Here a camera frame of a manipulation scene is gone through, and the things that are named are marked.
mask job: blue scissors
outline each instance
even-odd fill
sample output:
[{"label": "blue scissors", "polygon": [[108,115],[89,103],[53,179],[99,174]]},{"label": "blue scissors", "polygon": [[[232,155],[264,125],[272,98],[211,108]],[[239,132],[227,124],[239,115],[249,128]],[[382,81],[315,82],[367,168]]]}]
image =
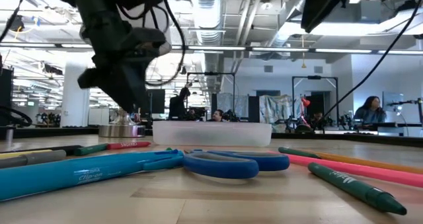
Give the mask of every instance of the blue scissors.
[{"label": "blue scissors", "polygon": [[287,169],[289,158],[283,154],[195,149],[184,155],[183,165],[191,172],[216,178],[253,178],[259,171]]},{"label": "blue scissors", "polygon": [[258,163],[260,171],[279,171],[289,167],[289,157],[283,154],[263,152],[237,152],[237,151],[207,151],[208,153],[254,160]]}]

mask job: red marker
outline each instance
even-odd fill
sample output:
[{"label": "red marker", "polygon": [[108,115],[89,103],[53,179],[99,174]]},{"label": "red marker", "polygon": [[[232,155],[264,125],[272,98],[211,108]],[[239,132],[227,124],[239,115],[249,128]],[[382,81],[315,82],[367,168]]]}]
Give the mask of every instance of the red marker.
[{"label": "red marker", "polygon": [[151,143],[148,141],[109,143],[107,145],[107,149],[140,148],[140,147],[147,147],[150,144]]}]

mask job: orange marker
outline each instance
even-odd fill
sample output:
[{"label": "orange marker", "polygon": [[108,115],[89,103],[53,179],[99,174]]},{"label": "orange marker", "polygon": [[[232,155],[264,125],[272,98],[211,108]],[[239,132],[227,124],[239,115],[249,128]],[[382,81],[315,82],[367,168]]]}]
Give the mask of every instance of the orange marker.
[{"label": "orange marker", "polygon": [[322,152],[316,152],[316,151],[308,151],[308,150],[303,150],[303,151],[314,153],[318,155],[320,158],[328,160],[328,161],[337,161],[337,162],[350,163],[355,165],[364,165],[368,167],[385,168],[390,170],[411,172],[414,174],[423,174],[423,168],[408,167],[404,165],[395,165],[395,164],[384,163],[379,161],[368,161],[365,159],[358,159],[353,157],[347,157],[344,155],[334,155],[334,154],[328,154],[328,153],[322,153]]}]

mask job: white plastic container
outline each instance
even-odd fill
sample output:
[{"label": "white plastic container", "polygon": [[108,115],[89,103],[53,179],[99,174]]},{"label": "white plastic container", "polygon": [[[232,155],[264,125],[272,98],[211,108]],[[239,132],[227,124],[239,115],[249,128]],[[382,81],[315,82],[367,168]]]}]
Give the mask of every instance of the white plastic container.
[{"label": "white plastic container", "polygon": [[244,122],[153,123],[153,140],[159,145],[209,145],[265,147],[270,144],[270,124]]}]

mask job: person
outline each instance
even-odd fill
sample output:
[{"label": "person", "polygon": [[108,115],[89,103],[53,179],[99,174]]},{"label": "person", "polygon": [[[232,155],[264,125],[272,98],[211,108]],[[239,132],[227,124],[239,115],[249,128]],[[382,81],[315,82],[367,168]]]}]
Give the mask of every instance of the person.
[{"label": "person", "polygon": [[214,113],[213,116],[211,117],[210,120],[208,120],[208,122],[222,122],[223,121],[223,111],[220,109],[217,109]]},{"label": "person", "polygon": [[316,112],[313,114],[313,117],[310,119],[310,126],[312,128],[321,130],[323,128],[323,113],[322,112]]},{"label": "person", "polygon": [[383,123],[386,119],[386,112],[380,107],[381,101],[377,96],[368,97],[363,106],[356,110],[354,119],[363,120],[363,124]]},{"label": "person", "polygon": [[192,86],[192,83],[187,83],[183,87],[179,95],[176,95],[171,98],[169,102],[169,120],[183,120],[185,117],[185,101],[191,95],[189,88]]}]

